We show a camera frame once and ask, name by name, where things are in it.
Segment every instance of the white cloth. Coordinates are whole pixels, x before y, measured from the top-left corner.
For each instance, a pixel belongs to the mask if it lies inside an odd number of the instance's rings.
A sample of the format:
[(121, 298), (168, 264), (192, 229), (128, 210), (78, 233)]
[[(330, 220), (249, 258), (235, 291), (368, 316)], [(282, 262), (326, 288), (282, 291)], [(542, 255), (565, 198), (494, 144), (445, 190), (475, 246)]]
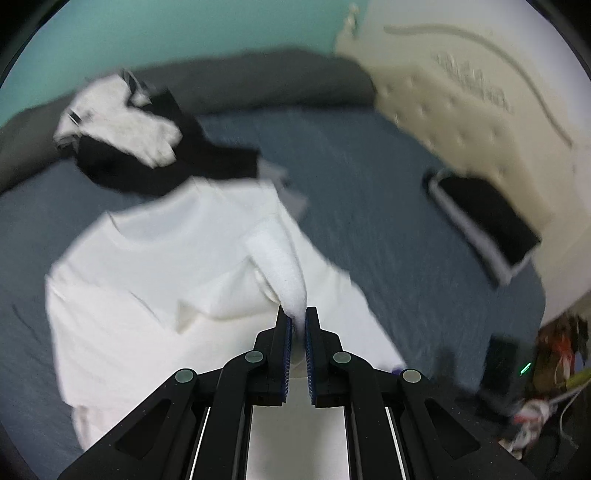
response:
[[(160, 200), (106, 213), (53, 266), (46, 287), (60, 391), (85, 449), (174, 371), (210, 371), (252, 349), (274, 326), (277, 301), (299, 321), (306, 291), (343, 348), (377, 368), (402, 365), (360, 289), (314, 249), (264, 182), (190, 179)], [(292, 377), (300, 378), (291, 407), (256, 410), (248, 478), (277, 478), (287, 458), (310, 456), (300, 428), (310, 419), (326, 442), (322, 458), (311, 459), (317, 478), (346, 478), (342, 413), (302, 403), (306, 366), (301, 346), (293, 350)], [(274, 445), (273, 458), (271, 419), (297, 437), (288, 449)]]
[[(91, 83), (62, 113), (54, 141), (62, 145), (88, 135), (149, 167), (170, 165), (176, 159), (173, 147), (182, 138), (179, 128), (167, 118), (127, 108), (130, 94), (127, 82), (118, 75)], [(146, 101), (138, 91), (134, 99), (138, 105)]]

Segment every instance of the green led light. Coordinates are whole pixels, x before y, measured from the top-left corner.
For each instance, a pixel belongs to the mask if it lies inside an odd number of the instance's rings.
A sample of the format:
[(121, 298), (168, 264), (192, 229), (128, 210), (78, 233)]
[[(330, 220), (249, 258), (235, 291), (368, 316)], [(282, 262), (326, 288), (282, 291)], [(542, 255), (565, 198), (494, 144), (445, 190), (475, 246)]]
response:
[(521, 369), (521, 372), (519, 372), (519, 376), (521, 376), (521, 375), (523, 375), (525, 372), (527, 372), (527, 371), (530, 369), (530, 367), (531, 367), (531, 362), (530, 362), (530, 363), (528, 363), (528, 364), (527, 364), (525, 367), (523, 367), (523, 368)]

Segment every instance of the round pivot screw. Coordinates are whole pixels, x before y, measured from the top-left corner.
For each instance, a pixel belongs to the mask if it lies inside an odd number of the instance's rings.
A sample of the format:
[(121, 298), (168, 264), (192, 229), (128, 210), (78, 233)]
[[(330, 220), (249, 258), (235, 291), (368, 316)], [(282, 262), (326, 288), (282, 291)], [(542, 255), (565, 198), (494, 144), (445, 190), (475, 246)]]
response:
[(333, 355), (333, 360), (338, 364), (348, 364), (351, 361), (351, 356), (347, 352), (336, 352)]
[(176, 373), (176, 375), (174, 376), (174, 379), (178, 383), (187, 383), (187, 382), (190, 382), (193, 379), (193, 372), (191, 372), (188, 369), (179, 370)]
[(258, 350), (251, 350), (244, 356), (246, 361), (250, 364), (257, 364), (262, 360), (262, 357), (262, 353), (260, 353)]
[(408, 383), (418, 383), (421, 380), (421, 374), (416, 370), (405, 370), (402, 378)]

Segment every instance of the black and white garment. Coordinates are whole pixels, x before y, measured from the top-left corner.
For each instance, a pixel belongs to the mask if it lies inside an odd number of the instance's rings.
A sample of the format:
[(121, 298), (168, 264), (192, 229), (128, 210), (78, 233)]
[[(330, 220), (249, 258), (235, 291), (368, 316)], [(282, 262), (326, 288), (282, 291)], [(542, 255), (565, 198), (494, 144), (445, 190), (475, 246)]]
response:
[(127, 71), (97, 80), (60, 118), (54, 141), (96, 184), (163, 196), (191, 176), (256, 178), (258, 151), (219, 147), (172, 94), (153, 95)]
[(500, 286), (528, 264), (540, 238), (490, 182), (442, 170), (427, 173), (425, 186)]

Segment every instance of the white t-shirt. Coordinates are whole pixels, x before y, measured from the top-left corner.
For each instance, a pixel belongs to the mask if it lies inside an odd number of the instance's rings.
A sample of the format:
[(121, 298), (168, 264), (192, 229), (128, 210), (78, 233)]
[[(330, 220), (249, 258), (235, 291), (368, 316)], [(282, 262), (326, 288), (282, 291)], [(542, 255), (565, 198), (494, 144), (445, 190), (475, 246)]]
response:
[[(194, 178), (162, 199), (105, 213), (53, 265), (46, 288), (60, 391), (84, 449), (176, 370), (211, 371), (252, 349), (275, 325), (279, 302), (295, 317), (306, 302), (316, 306), (322, 328), (374, 367), (402, 365), (360, 289), (314, 249), (264, 182)], [(342, 413), (302, 401), (299, 348), (288, 405), (255, 409), (249, 479), (274, 479), (277, 465), (300, 456), (291, 468), (306, 478), (310, 462), (316, 478), (348, 475)], [(272, 458), (270, 419), (293, 433), (285, 455), (274, 445)], [(313, 453), (301, 428), (308, 421), (325, 438)]]

